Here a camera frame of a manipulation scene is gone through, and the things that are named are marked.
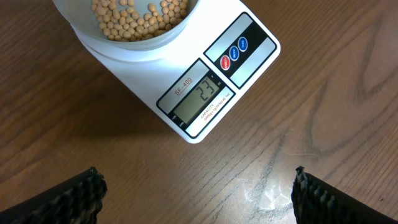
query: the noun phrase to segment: black object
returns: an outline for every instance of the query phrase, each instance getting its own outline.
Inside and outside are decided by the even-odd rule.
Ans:
[[[104,177],[91,169],[0,213],[0,223],[96,223],[107,191]]]
[[[292,201],[298,224],[397,224],[398,222],[371,209],[324,181],[296,169]]]

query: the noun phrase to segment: table surface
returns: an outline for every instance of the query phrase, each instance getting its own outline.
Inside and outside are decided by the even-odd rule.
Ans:
[[[295,223],[302,165],[398,219],[398,1],[244,3],[282,53],[193,145],[51,1],[1,0],[0,210],[95,166],[100,223]]]

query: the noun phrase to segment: button panel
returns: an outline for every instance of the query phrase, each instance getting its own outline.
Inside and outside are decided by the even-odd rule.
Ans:
[[[245,26],[236,25],[243,22]],[[227,33],[229,34],[231,27],[234,27],[235,35],[229,37]],[[276,50],[276,44],[273,43],[267,45],[266,51],[261,51],[261,46],[264,45],[266,39],[273,43],[265,30],[244,12],[210,45],[204,54],[237,88],[242,89]]]

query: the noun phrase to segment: white bowl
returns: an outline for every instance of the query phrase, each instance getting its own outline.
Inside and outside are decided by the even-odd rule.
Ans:
[[[136,0],[135,8],[139,12],[140,16],[144,17],[145,13],[149,13],[148,4],[155,3],[157,5],[157,10],[160,14],[163,14],[162,7],[160,6],[161,1],[162,0]],[[102,33],[102,30],[98,27],[98,21],[94,12],[91,10],[92,0],[53,0],[55,6],[64,18],[79,32],[94,39],[106,42],[107,44],[129,50],[156,49],[174,40],[188,24],[191,15],[195,12],[200,1],[201,0],[190,0],[190,4],[187,9],[188,16],[179,25],[163,35],[137,42],[116,42],[108,40],[108,38]],[[123,10],[125,8],[127,8],[127,6],[120,6],[118,3],[119,10]]]

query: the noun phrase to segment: white kitchen scale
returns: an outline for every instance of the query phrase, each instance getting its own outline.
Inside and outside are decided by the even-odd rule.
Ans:
[[[106,68],[190,143],[202,141],[280,54],[278,40],[241,1],[197,4],[181,33],[156,49],[122,49],[75,29]]]

